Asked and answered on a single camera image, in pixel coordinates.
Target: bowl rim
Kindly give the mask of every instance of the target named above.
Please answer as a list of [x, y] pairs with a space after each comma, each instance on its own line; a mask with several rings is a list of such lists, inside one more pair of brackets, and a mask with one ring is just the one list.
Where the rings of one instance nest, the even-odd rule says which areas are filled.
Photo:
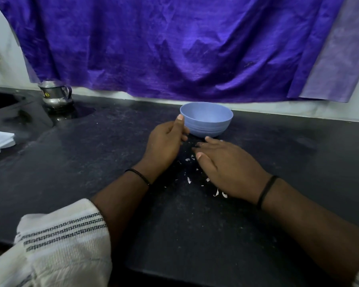
[[[214, 104], [214, 105], [218, 105], [220, 107], [224, 107], [225, 109], [228, 109], [231, 113], [231, 118], [227, 119], [227, 120], [223, 120], [223, 121], [219, 121], [219, 122], [204, 122], [204, 121], [200, 121], [200, 120], [196, 120], [194, 118], [191, 118], [187, 115], [185, 115], [184, 113], [182, 113], [182, 107], [188, 105], [188, 104]], [[216, 103], [216, 102], [187, 102], [186, 104], [183, 104], [181, 107], [180, 107], [180, 111], [179, 111], [185, 118], [187, 119], [190, 119], [190, 120], [193, 120], [193, 121], [197, 121], [197, 122], [201, 122], [201, 123], [224, 123], [224, 122], [227, 122], [227, 121], [230, 121], [233, 117], [234, 117], [234, 113], [231, 109], [229, 109], [228, 107], [226, 106], [223, 106], [219, 103]]]

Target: white shirt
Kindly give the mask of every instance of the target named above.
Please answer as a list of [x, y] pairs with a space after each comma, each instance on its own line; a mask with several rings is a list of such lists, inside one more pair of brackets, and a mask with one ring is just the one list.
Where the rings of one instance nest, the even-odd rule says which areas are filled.
[[[108, 285], [110, 236], [103, 217], [88, 199], [47, 215], [25, 215], [14, 242], [0, 256], [0, 286]], [[359, 274], [353, 286], [359, 286]]]

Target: braided black bracelet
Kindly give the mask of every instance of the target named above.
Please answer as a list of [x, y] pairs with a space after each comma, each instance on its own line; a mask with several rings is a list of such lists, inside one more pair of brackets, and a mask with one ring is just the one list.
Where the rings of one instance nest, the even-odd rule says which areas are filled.
[[139, 173], [137, 170], [134, 170], [133, 168], [129, 168], [129, 169], [126, 169], [126, 170], [125, 170], [125, 172], [127, 172], [127, 171], [132, 171], [132, 172], [134, 172], [134, 173], [137, 174], [139, 177], [141, 177], [141, 178], [146, 182], [146, 184], [147, 184], [148, 186], [150, 186], [150, 182], [148, 181], [148, 179], [147, 179], [145, 176], [143, 176], [141, 173]]
[[269, 190], [271, 189], [271, 187], [273, 186], [273, 184], [277, 178], [279, 178], [277, 175], [273, 175], [269, 179], [269, 181], [266, 183], [266, 186], [264, 187], [261, 195], [259, 196], [258, 203], [256, 204], [256, 208], [258, 208], [258, 209], [262, 208], [262, 203], [264, 201], [264, 198], [265, 198], [266, 194], [269, 192]]

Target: hand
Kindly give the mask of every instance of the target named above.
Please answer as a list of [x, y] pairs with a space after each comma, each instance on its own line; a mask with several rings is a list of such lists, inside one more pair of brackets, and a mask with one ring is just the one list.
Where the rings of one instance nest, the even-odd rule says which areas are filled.
[[181, 141], [186, 141], [189, 133], [190, 130], [184, 126], [184, 117], [181, 114], [175, 121], [158, 125], [150, 133], [144, 157], [134, 169], [153, 183], [173, 163]]
[[210, 137], [205, 140], [193, 151], [211, 182], [230, 196], [256, 204], [271, 175], [242, 148]]

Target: person's right hand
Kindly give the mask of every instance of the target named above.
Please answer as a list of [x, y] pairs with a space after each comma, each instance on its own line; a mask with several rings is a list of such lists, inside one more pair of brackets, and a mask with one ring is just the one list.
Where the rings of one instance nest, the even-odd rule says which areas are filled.
[[205, 140], [193, 151], [211, 182], [230, 196], [256, 204], [271, 175], [242, 148], [210, 137]]

